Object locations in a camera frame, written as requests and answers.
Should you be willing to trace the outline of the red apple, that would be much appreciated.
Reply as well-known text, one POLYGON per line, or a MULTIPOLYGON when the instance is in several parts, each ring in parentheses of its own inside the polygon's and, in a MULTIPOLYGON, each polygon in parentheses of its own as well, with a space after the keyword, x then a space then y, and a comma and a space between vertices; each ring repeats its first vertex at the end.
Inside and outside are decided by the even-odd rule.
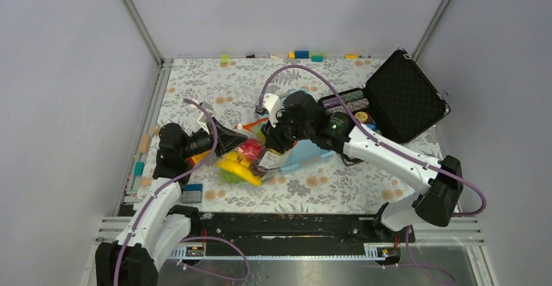
POLYGON ((254 162, 264 153, 264 146, 257 139, 249 138, 236 149, 247 161, 254 162))

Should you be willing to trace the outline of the yellow banana bunch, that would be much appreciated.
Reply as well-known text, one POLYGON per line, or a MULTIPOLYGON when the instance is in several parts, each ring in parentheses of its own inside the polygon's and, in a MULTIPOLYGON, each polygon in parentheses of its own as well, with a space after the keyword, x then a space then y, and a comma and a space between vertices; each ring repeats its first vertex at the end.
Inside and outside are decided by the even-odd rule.
POLYGON ((243 179, 253 186, 261 186, 262 179, 253 175, 249 166, 251 163, 247 161, 240 153, 236 151, 229 152, 216 162, 216 167, 220 171, 228 171, 243 179))

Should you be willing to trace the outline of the clear zip top bag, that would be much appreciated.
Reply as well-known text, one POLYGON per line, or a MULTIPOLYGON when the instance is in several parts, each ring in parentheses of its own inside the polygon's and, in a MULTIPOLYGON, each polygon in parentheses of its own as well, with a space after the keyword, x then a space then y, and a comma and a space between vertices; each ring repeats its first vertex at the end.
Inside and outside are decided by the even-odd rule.
POLYGON ((219 178, 228 184, 249 183, 261 186, 284 165, 291 151, 278 152, 265 146, 261 129, 268 122, 264 117, 249 124, 237 124, 234 131, 247 137, 245 142, 220 158, 215 166, 219 178))

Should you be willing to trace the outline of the light blue plastic basket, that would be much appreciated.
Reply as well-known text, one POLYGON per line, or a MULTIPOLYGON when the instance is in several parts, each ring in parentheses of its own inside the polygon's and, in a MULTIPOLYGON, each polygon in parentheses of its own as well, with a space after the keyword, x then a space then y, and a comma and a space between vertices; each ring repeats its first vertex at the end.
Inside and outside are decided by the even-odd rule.
MULTIPOLYGON (((318 116, 322 108, 319 103, 307 92, 306 89, 296 89, 294 91, 288 91, 279 96, 281 102, 284 103, 287 101, 287 98, 291 96, 292 98, 298 98, 294 93, 303 93, 301 97, 305 97, 304 103, 306 103, 307 108, 314 109, 314 116, 318 116)), ((294 147, 288 151, 288 157, 280 167, 280 172, 282 175, 289 175, 300 169, 304 169, 310 165, 319 164, 322 162, 328 161, 334 152, 332 150, 324 150, 319 148, 309 139, 297 141, 294 147)))

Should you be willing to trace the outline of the dark purple grapes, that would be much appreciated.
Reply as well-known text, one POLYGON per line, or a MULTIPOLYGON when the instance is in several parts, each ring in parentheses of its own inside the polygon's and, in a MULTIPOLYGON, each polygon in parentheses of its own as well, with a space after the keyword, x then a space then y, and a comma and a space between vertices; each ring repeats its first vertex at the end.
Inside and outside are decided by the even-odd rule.
POLYGON ((262 166, 259 166, 258 164, 251 164, 249 169, 256 177, 265 177, 268 173, 268 169, 262 166))

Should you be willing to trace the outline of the green white cabbage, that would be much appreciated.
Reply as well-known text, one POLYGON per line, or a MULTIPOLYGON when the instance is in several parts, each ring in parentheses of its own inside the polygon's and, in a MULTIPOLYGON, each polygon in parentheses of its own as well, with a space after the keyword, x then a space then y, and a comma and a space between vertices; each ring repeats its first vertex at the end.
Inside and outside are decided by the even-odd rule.
POLYGON ((239 184, 243 182, 243 179, 228 171, 220 171, 219 177, 223 182, 227 184, 239 184))

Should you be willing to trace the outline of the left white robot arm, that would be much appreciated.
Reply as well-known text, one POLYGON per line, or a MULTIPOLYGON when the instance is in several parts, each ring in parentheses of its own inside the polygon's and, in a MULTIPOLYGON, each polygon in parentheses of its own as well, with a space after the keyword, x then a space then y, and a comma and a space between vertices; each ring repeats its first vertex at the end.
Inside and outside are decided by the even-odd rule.
POLYGON ((97 285, 157 285, 161 267, 182 240, 202 232, 197 208, 178 206, 202 154, 221 157, 245 143, 247 136, 216 119, 188 135, 177 123, 158 133, 159 145, 150 191, 129 224, 112 242, 102 242, 94 256, 97 285))

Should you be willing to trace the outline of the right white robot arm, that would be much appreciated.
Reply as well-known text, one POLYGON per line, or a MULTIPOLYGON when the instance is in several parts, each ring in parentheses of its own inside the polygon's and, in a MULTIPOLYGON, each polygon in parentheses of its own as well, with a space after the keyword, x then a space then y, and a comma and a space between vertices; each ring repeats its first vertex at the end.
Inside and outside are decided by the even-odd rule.
POLYGON ((321 149, 375 165, 413 189, 412 195, 378 210, 373 232, 379 240, 388 242, 414 223, 449 225, 463 190, 457 159, 447 156, 439 160, 409 150, 361 124, 349 111, 328 115, 302 91, 285 100, 264 94, 257 111, 269 117, 262 127, 267 148, 285 153, 296 142, 309 140, 321 149))

